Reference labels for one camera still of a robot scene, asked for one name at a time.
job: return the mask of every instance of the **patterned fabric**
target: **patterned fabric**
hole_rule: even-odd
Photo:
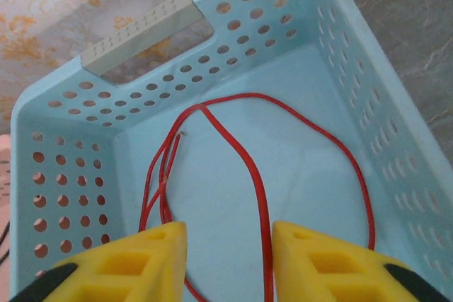
[[[58,66],[163,0],[0,0],[0,134],[9,132],[21,92]],[[124,83],[212,34],[196,23],[105,77]]]

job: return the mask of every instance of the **light blue basket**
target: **light blue basket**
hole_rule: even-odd
[[[158,69],[116,86],[77,57],[20,97],[12,119],[11,293],[63,257],[135,233],[147,167],[177,114],[201,100],[253,91],[286,102],[345,142],[369,185],[377,251],[453,298],[452,170],[353,1],[193,1],[215,34]],[[228,13],[217,13],[222,2],[231,5]],[[231,21],[240,27],[228,29]],[[229,50],[218,53],[222,45]],[[209,61],[199,63],[205,55]],[[185,65],[191,71],[182,72]],[[167,74],[174,80],[165,81]],[[357,179],[330,141],[258,100],[212,109],[256,160],[272,221],[366,246]],[[188,271],[213,301],[262,299],[248,173],[201,114],[183,130],[168,195],[176,218],[188,224]],[[157,224],[155,211],[149,225]]]

